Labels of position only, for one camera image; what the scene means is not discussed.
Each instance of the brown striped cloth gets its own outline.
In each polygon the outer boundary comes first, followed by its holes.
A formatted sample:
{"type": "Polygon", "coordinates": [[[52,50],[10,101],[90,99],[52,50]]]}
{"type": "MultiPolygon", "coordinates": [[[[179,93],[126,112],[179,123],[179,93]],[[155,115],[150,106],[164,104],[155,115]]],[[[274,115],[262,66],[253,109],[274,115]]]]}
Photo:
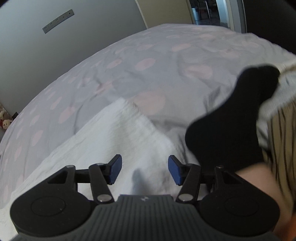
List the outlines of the brown striped cloth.
{"type": "Polygon", "coordinates": [[[270,151],[263,150],[264,160],[295,212],[296,204],[296,98],[281,108],[268,123],[270,151]]]}

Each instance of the white towel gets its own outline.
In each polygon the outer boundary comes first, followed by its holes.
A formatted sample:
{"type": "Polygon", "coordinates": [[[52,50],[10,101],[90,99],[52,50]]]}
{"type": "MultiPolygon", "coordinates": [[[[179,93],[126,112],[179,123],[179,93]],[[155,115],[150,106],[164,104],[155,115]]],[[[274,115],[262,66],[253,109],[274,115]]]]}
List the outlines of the white towel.
{"type": "MultiPolygon", "coordinates": [[[[121,154],[123,165],[114,185],[109,186],[115,200],[120,194],[171,194],[175,185],[169,170],[168,157],[175,155],[184,162],[182,152],[164,134],[124,99],[119,99],[94,116],[75,136],[54,150],[11,195],[0,210],[0,239],[7,241],[17,232],[9,217],[12,202],[66,165],[87,169],[94,163],[107,163],[121,154]]],[[[78,191],[91,199],[89,184],[78,191]]]]}

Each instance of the wall socket panel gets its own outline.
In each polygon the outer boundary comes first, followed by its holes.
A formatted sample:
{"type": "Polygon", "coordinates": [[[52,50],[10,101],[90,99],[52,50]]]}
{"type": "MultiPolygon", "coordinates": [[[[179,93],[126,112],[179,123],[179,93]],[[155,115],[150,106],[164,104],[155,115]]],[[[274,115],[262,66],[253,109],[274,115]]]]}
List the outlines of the wall socket panel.
{"type": "Polygon", "coordinates": [[[52,30],[55,26],[60,24],[62,21],[65,21],[67,18],[70,18],[73,15],[74,15],[74,12],[72,9],[70,9],[69,11],[65,12],[64,14],[62,14],[61,16],[59,16],[58,18],[56,18],[55,20],[47,24],[44,28],[42,28],[43,32],[46,34],[48,31],[52,30]]]}

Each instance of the beige door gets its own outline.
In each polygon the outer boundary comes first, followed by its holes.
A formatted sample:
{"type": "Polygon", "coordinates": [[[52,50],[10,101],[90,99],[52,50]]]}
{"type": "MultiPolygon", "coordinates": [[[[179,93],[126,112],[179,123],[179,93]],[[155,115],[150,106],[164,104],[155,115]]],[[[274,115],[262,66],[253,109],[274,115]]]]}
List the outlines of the beige door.
{"type": "Polygon", "coordinates": [[[192,24],[189,0],[135,0],[147,28],[163,23],[192,24]]]}

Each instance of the gray polka dot bed sheet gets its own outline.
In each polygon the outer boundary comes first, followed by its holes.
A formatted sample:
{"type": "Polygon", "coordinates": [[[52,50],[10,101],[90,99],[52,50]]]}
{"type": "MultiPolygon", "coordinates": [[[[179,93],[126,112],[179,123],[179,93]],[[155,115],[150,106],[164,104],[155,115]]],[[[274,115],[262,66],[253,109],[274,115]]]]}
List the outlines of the gray polka dot bed sheet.
{"type": "Polygon", "coordinates": [[[0,209],[54,149],[118,98],[135,103],[186,155],[187,126],[229,96],[242,69],[293,58],[253,34],[218,26],[164,24],[110,45],[41,91],[8,128],[0,144],[0,209]]]}

